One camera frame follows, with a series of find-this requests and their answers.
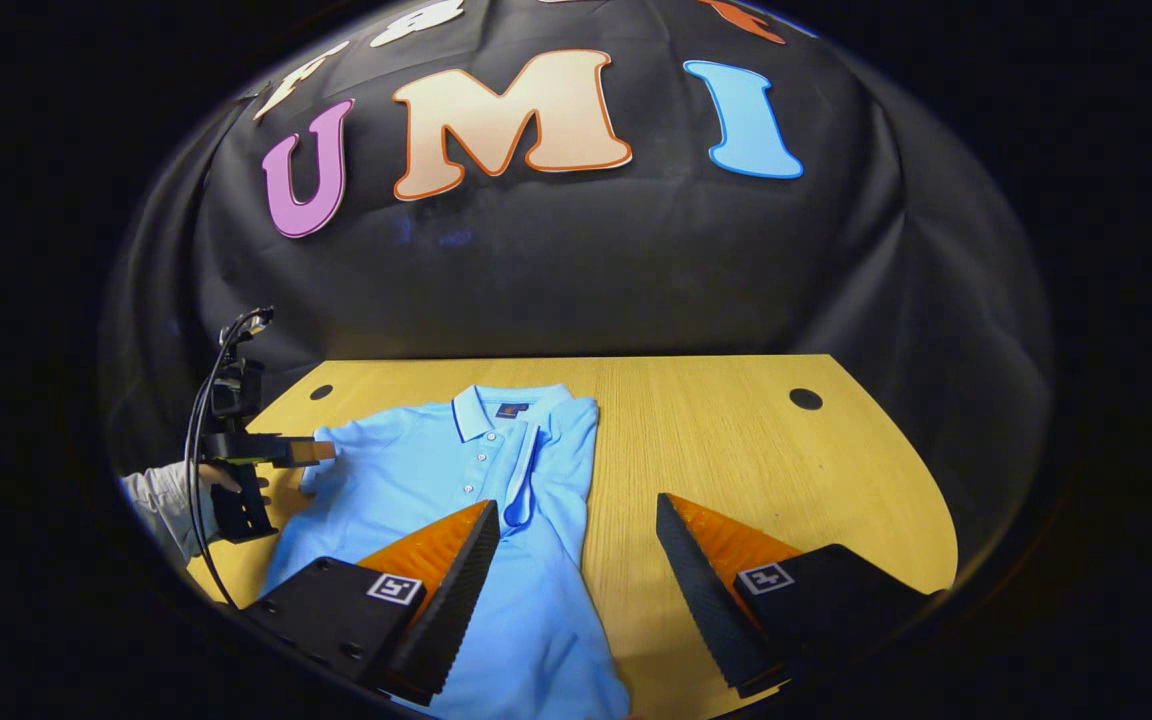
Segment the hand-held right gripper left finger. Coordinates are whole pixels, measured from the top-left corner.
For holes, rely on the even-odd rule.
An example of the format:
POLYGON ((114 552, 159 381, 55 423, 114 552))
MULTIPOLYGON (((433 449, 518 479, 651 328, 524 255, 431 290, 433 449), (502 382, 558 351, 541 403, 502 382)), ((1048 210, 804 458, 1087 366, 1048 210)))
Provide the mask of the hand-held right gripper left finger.
POLYGON ((338 679, 429 706, 442 694, 500 538, 484 500, 356 562, 321 556, 238 611, 338 679))

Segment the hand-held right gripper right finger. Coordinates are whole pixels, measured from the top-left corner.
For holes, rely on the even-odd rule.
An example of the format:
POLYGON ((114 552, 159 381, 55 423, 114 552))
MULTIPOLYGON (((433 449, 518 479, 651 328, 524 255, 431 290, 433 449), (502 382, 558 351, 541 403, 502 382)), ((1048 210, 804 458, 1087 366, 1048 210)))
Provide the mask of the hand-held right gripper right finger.
POLYGON ((687 611, 723 683, 744 698, 841 673, 940 597, 846 544, 799 550, 675 493, 655 505, 687 611))

